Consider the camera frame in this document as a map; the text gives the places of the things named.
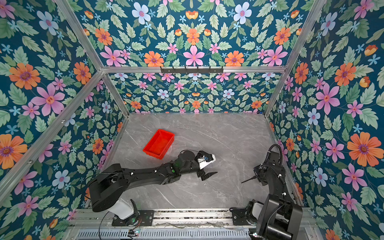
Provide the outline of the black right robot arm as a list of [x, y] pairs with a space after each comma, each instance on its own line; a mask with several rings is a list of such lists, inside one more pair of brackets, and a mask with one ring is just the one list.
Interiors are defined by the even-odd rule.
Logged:
[[249, 202], [246, 219], [251, 225], [252, 240], [296, 240], [299, 235], [303, 209], [290, 196], [286, 171], [283, 167], [284, 154], [278, 144], [269, 147], [265, 160], [254, 167], [254, 176], [269, 194], [264, 203]]

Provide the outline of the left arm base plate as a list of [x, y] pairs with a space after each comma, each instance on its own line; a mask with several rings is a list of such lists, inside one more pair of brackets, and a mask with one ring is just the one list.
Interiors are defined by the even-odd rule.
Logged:
[[148, 227], [152, 226], [155, 211], [153, 210], [139, 210], [132, 216], [125, 220], [120, 219], [117, 215], [114, 216], [112, 221], [113, 227]]

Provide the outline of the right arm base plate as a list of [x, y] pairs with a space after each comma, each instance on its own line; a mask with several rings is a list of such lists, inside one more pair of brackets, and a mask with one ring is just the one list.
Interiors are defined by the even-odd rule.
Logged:
[[257, 223], [249, 208], [230, 208], [234, 226], [254, 226]]

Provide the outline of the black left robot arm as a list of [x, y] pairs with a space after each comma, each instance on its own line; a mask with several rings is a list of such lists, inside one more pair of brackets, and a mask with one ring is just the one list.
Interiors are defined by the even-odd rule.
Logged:
[[168, 185], [183, 175], [196, 173], [202, 181], [216, 172], [206, 173], [204, 168], [215, 163], [216, 156], [205, 151], [194, 153], [184, 150], [176, 160], [148, 169], [128, 169], [120, 164], [110, 165], [89, 182], [92, 209], [102, 212], [116, 204], [123, 192], [147, 185]]

